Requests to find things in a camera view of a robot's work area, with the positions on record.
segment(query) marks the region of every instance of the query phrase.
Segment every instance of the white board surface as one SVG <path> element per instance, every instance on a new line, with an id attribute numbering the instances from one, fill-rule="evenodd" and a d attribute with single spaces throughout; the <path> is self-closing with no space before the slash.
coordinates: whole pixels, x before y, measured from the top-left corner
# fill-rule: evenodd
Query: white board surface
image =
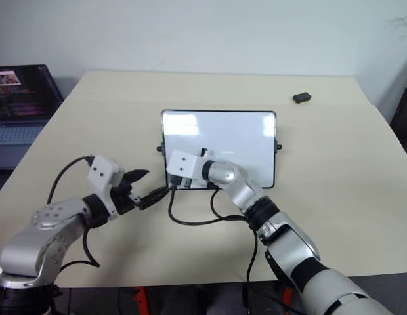
<path id="1" fill-rule="evenodd" d="M 166 164 L 173 150 L 199 155 L 207 148 L 214 160 L 246 168 L 263 188 L 274 186 L 274 112 L 164 110 L 161 116 Z M 194 180 L 190 187 L 205 188 Z"/>

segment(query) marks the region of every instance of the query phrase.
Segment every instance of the beige table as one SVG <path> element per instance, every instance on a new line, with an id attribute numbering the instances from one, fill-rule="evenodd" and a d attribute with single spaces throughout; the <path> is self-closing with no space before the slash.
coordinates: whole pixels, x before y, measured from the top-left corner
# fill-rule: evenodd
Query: beige table
<path id="1" fill-rule="evenodd" d="M 308 91 L 310 102 L 292 95 Z M 268 193 L 316 242 L 325 264 L 347 275 L 407 272 L 407 155 L 353 78 L 89 72 L 30 148 L 0 192 L 0 252 L 42 207 L 70 160 L 110 156 L 151 173 L 143 196 L 164 184 L 160 112 L 165 108 L 275 110 L 276 186 Z M 54 200 L 89 193 L 86 164 L 70 169 Z M 211 219 L 210 193 L 179 192 L 175 214 Z M 171 222 L 168 198 L 89 235 L 96 269 L 73 266 L 71 287 L 236 282 L 245 278 L 252 236 L 242 222 L 189 227 Z M 215 205 L 237 213 L 224 194 Z M 254 280 L 274 279 L 259 250 Z M 84 257 L 77 242 L 66 260 Z"/>

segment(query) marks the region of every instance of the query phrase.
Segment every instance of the laptop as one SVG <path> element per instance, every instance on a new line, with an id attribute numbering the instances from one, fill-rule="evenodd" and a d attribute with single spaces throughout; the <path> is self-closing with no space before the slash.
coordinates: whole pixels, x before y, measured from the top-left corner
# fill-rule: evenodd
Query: laptop
<path id="1" fill-rule="evenodd" d="M 63 102 L 44 64 L 0 67 L 0 169 L 14 169 Z"/>

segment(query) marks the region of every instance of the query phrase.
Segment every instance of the laptop screen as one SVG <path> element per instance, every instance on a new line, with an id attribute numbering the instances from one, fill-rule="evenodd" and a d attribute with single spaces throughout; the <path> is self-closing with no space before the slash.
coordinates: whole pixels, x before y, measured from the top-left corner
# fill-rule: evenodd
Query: laptop screen
<path id="1" fill-rule="evenodd" d="M 48 120 L 62 102 L 46 65 L 0 67 L 0 122 Z"/>

